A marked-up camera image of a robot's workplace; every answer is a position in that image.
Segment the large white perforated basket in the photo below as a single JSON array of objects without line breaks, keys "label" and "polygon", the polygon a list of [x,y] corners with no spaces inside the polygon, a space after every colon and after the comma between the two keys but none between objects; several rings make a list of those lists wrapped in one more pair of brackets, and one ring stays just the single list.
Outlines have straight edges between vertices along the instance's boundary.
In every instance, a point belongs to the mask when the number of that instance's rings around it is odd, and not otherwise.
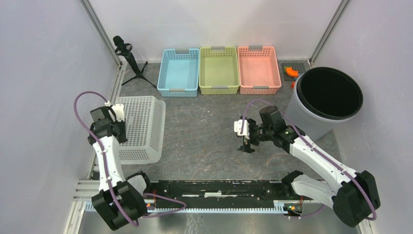
[{"label": "large white perforated basket", "polygon": [[119,145],[122,165],[156,163],[162,155],[166,103],[154,96],[118,97],[124,105],[127,142]]}]

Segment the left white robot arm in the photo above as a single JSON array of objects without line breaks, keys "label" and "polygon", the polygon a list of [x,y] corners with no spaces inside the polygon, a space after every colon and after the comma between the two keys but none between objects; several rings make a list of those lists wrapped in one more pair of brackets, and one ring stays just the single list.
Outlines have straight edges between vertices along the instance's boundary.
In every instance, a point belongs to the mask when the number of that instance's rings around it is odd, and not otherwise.
[{"label": "left white robot arm", "polygon": [[152,195],[153,185],[146,173],[139,171],[125,177],[120,162],[120,144],[127,142],[124,105],[115,104],[92,110],[93,123],[89,143],[93,146],[100,170],[98,193],[92,205],[113,231],[148,214],[144,201]]}]

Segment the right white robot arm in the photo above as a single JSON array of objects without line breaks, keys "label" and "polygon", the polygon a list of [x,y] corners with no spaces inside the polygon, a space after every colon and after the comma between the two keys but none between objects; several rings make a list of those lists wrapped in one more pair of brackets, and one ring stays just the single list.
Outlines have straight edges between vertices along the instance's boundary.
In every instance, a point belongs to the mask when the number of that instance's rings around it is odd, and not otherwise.
[{"label": "right white robot arm", "polygon": [[300,171],[283,178],[281,192],[288,199],[296,196],[311,198],[331,208],[347,226],[355,227],[364,220],[374,221],[381,206],[374,176],[339,162],[317,146],[304,131],[288,125],[276,106],[259,111],[262,123],[246,115],[234,121],[234,132],[243,142],[239,150],[253,154],[252,146],[272,142],[313,169],[322,180],[312,179]]}]

